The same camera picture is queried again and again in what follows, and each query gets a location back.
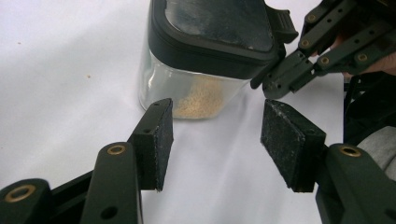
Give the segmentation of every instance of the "white table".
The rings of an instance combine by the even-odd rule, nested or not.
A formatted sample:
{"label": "white table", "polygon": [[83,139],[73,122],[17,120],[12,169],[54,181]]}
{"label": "white table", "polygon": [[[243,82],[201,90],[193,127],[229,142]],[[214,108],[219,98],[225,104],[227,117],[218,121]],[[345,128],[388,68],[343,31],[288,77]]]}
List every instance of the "white table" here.
{"label": "white table", "polygon": [[[298,31],[319,0],[289,8]],[[0,189],[52,188],[90,171],[144,114],[137,74],[149,1],[0,3]],[[287,47],[296,48],[296,42]],[[342,141],[343,78],[316,78],[282,101]],[[286,188],[260,143],[264,96],[246,86],[215,119],[175,120],[163,192],[142,192],[145,223],[319,223],[315,194]]]}

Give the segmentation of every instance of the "container lid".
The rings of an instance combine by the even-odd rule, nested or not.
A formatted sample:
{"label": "container lid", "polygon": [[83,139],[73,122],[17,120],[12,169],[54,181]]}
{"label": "container lid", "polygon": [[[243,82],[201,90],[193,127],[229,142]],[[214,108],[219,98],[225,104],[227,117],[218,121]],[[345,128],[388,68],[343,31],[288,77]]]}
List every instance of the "container lid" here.
{"label": "container lid", "polygon": [[263,0],[152,0],[149,48],[177,69],[250,79],[284,48],[267,9]]}

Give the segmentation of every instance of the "gray fabric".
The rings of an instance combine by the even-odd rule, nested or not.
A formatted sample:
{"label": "gray fabric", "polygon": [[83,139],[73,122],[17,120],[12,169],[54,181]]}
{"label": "gray fabric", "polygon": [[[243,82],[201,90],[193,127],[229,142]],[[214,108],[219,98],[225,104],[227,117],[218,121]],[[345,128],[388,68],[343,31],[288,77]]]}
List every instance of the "gray fabric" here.
{"label": "gray fabric", "polygon": [[396,180],[396,128],[385,127],[365,138],[358,147],[367,151],[385,174]]}

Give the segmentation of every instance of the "brown granules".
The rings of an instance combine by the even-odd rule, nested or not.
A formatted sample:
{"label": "brown granules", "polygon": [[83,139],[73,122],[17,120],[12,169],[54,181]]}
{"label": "brown granules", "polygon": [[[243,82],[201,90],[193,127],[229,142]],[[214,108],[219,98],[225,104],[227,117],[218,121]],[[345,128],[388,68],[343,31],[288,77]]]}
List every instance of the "brown granules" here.
{"label": "brown granules", "polygon": [[174,116],[183,119],[205,119],[216,116],[223,108],[221,80],[216,77],[193,78],[189,95],[178,101]]}

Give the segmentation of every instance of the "plastic container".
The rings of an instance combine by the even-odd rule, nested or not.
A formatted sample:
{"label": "plastic container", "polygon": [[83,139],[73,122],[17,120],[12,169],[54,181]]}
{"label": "plastic container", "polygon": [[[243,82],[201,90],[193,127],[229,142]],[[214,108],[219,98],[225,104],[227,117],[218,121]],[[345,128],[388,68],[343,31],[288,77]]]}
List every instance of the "plastic container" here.
{"label": "plastic container", "polygon": [[274,37],[267,9],[262,0],[152,0],[141,105],[172,98],[175,118],[215,117],[279,60],[283,44]]}

